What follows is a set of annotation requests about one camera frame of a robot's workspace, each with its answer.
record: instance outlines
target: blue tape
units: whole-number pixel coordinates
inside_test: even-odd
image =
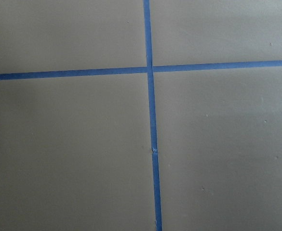
[[[156,126],[156,106],[155,106],[155,87],[154,87],[154,74],[153,74],[153,66],[152,66],[152,43],[151,43],[149,0],[143,0],[143,5],[144,5],[147,77],[148,77],[150,138],[151,138],[151,147],[153,150],[152,168],[153,168],[153,178],[154,178],[156,230],[162,231],[159,159],[158,159],[158,146],[157,146],[157,126]]]
[[[252,68],[252,67],[270,67],[270,66],[282,66],[282,60],[258,61],[258,62],[238,62],[238,63],[218,63],[218,64],[188,64],[188,65],[154,66],[153,72],[197,71],[197,70]]]
[[[148,72],[147,67],[123,67],[123,68],[88,69],[88,70],[71,70],[71,71],[45,71],[45,72],[0,74],[0,80],[118,75],[118,74],[134,74],[134,73],[146,73],[146,72]]]

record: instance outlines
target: blue painter's tape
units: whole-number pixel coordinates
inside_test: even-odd
[[[123,67],[123,68],[88,69],[88,70],[71,70],[71,71],[11,73],[11,74],[0,74],[0,80],[135,74],[135,73],[147,73],[147,71],[148,71],[147,67]]]
[[[154,74],[153,74],[153,69],[152,69],[152,43],[151,43],[149,0],[143,0],[143,5],[144,5],[147,77],[148,77],[150,137],[151,137],[151,148],[153,150],[152,168],[153,168],[153,178],[154,178],[156,230],[162,231],[160,178],[159,178],[159,161],[158,161],[158,146],[157,146],[157,126],[156,126],[156,106],[155,106],[155,87],[154,87]]]
[[[252,67],[270,67],[270,66],[282,66],[282,60],[258,61],[258,62],[238,62],[238,63],[218,63],[218,64],[188,64],[188,65],[154,66],[153,72],[197,71],[197,70],[252,68]]]

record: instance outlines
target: blue line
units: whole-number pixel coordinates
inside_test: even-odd
[[[118,75],[118,74],[146,73],[147,71],[148,71],[147,67],[123,67],[123,68],[70,70],[70,71],[11,73],[11,74],[0,74],[0,80],[26,79],[26,78],[73,77],[73,76]]]
[[[282,60],[258,61],[258,62],[238,62],[238,63],[218,63],[218,64],[188,64],[188,65],[154,66],[153,72],[197,71],[197,70],[252,68],[252,67],[270,67],[270,66],[282,66]]]
[[[152,168],[153,168],[153,178],[154,178],[156,230],[162,231],[159,160],[158,160],[157,126],[156,126],[156,106],[155,106],[155,87],[154,87],[154,74],[153,74],[153,66],[152,66],[152,43],[151,43],[149,0],[143,0],[143,5],[144,5],[144,22],[145,22],[144,24],[145,24],[147,77],[148,77],[150,137],[151,137],[151,147],[153,150]]]

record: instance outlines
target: cardboard surface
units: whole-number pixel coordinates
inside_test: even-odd
[[[0,81],[0,230],[154,231],[145,74]]]
[[[282,230],[282,67],[155,74],[164,231]]]
[[[282,60],[282,1],[152,0],[154,65]]]
[[[0,73],[146,66],[139,0],[0,1]]]

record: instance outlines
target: gray panel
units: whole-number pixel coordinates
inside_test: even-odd
[[[0,81],[0,230],[155,230],[145,74]]]
[[[151,1],[155,65],[282,59],[282,0]]]
[[[282,231],[282,67],[155,78],[164,231]]]
[[[0,73],[146,66],[139,0],[0,0]]]

